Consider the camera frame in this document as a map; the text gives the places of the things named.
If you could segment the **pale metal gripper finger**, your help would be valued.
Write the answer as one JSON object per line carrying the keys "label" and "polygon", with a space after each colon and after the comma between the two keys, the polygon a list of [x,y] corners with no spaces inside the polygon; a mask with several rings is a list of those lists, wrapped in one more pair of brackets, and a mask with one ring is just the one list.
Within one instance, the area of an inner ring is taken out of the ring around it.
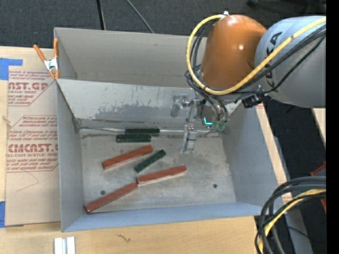
{"label": "pale metal gripper finger", "polygon": [[180,110],[187,108],[189,105],[188,94],[174,95],[170,112],[171,117],[178,117]]}
{"label": "pale metal gripper finger", "polygon": [[193,151],[197,140],[198,132],[193,124],[187,124],[184,128],[182,144],[179,147],[180,153]]}

